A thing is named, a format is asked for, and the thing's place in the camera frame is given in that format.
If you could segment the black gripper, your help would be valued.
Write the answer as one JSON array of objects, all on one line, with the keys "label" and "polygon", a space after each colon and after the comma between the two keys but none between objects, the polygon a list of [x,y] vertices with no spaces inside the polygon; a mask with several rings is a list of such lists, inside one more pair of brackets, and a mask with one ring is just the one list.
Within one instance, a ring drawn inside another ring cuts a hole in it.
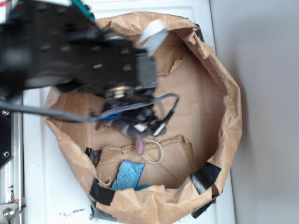
[{"label": "black gripper", "polygon": [[116,120],[116,129],[129,137],[159,136],[167,133],[166,125],[174,114],[172,107],[167,115],[159,119],[154,112],[154,104],[167,98],[173,98],[173,93],[167,93],[158,98],[150,97],[147,101],[130,103],[128,105],[111,105],[99,115],[93,116],[95,122]]}]

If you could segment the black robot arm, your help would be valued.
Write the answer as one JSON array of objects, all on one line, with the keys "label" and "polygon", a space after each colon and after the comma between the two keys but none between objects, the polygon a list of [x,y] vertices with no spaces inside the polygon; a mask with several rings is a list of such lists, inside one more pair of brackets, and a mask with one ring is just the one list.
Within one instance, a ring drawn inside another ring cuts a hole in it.
[{"label": "black robot arm", "polygon": [[[0,26],[0,107],[65,122],[121,119],[140,135],[159,136],[174,110],[159,119],[153,105],[158,86],[155,51],[168,35],[151,22],[137,42],[112,28],[101,28],[79,0],[64,6],[19,0]],[[92,93],[108,108],[84,117],[71,112],[17,105],[23,91],[55,87],[61,93]]]}]

